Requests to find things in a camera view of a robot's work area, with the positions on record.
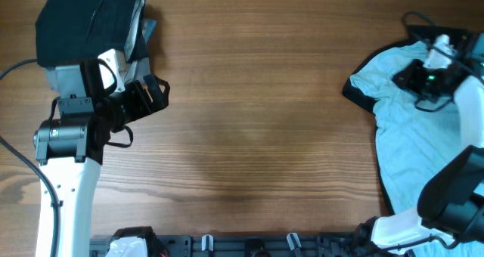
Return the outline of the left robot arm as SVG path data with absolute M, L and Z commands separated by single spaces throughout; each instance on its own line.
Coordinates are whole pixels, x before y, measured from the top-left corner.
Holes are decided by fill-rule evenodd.
M 169 105 L 169 83 L 153 74 L 116 91 L 104 86 L 102 59 L 49 69 L 58 98 L 33 137 L 36 161 L 44 178 L 36 241 L 37 256 L 87 256 L 92 203 L 110 136 L 128 131 L 128 123 Z

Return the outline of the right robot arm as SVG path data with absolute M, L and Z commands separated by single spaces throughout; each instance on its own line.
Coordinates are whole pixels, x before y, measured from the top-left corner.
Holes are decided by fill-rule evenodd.
M 389 207 L 355 230 L 355 256 L 483 254 L 483 36 L 412 26 L 370 55 L 343 96 L 376 121 Z

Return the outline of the light blue t-shirt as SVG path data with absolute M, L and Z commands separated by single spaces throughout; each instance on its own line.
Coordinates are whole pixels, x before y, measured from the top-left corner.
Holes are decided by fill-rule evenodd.
M 418 256 L 473 256 L 483 254 L 483 245 L 465 243 L 455 249 L 435 240 L 440 235 L 450 243 L 449 234 L 426 229 L 417 214 L 417 200 L 424 185 L 461 151 L 458 110 L 446 106 L 435 113 L 414 107 L 415 98 L 393 82 L 397 73 L 413 60 L 436 63 L 455 53 L 450 45 L 438 44 L 428 51 L 422 42 L 392 46 L 368 57 L 349 77 L 346 94 L 354 100 L 371 102 L 375 115 L 376 151 L 383 189 L 395 214 L 378 218 L 370 228 L 370 244 L 384 253 L 402 255 L 415 242 Z

